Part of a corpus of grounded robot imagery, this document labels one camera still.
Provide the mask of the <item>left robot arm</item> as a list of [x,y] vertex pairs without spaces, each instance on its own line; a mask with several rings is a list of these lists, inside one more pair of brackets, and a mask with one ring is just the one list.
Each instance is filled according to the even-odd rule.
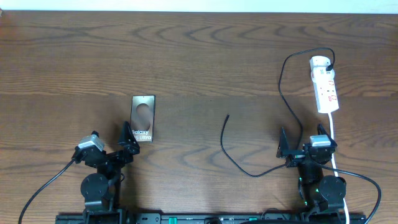
[[133,161],[140,153],[129,122],[124,122],[118,144],[121,150],[107,153],[105,143],[93,131],[76,146],[72,159],[78,164],[96,169],[87,175],[80,186],[85,199],[83,221],[85,223],[130,223],[127,209],[120,206],[121,182],[124,180],[122,168]]

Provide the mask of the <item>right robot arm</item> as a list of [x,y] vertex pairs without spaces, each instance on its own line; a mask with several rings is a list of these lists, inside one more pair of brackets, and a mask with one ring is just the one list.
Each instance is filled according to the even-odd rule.
[[346,181],[335,175],[324,175],[322,165],[331,160],[337,143],[319,124],[318,134],[301,149],[290,149],[284,129],[280,131],[276,157],[285,159],[287,168],[297,168],[299,173],[299,194],[305,202],[305,211],[299,214],[301,220],[315,222],[320,215],[335,213],[344,208]]

